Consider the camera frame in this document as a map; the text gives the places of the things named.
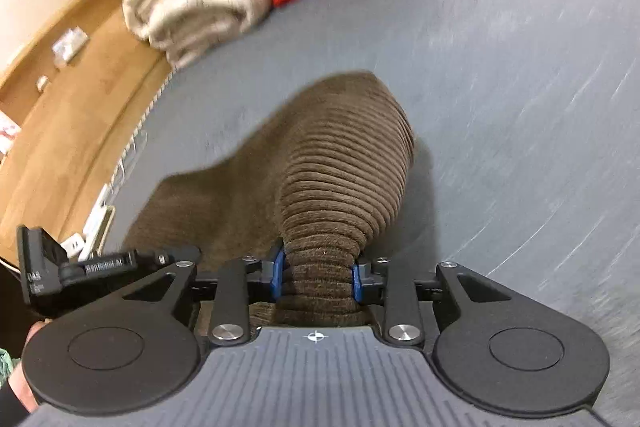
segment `silver screw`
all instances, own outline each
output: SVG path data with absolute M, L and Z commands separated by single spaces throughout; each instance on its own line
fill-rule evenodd
M 220 324 L 211 333 L 219 341 L 234 341 L 242 337 L 244 330 L 237 324 Z
M 411 324 L 398 324 L 389 328 L 389 336 L 396 341 L 412 341 L 420 336 L 420 330 Z

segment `cream towel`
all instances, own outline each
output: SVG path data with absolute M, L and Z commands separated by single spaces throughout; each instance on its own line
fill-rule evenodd
M 267 14 L 271 0 L 123 0 L 127 28 L 183 67 L 212 44 L 238 36 Z

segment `gray table surface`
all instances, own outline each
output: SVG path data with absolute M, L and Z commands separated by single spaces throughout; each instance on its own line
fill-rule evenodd
M 639 55 L 640 0 L 297 0 L 174 76 L 107 248 L 166 175 L 232 153 L 314 79 L 372 70 L 417 136 L 376 251 L 457 260 L 587 323 L 612 357 L 596 409 L 638 425 Z

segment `gray ribbed panel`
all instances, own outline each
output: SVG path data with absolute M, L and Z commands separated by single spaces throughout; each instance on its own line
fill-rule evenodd
M 307 335 L 327 335 L 314 343 Z M 420 352 L 380 343 L 370 328 L 264 328 L 245 346 L 217 349 L 179 393 L 145 410 L 82 418 L 46 405 L 35 426 L 596 427 L 583 410 L 521 420 L 462 401 Z

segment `brown corduroy fabric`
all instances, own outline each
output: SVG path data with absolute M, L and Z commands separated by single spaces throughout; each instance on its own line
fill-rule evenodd
M 413 147 L 402 108 L 372 73 L 331 76 L 221 164 L 162 181 L 125 246 L 197 245 L 201 269 L 216 269 L 282 236 L 283 295 L 252 307 L 254 326 L 363 324 L 351 266 L 398 215 Z

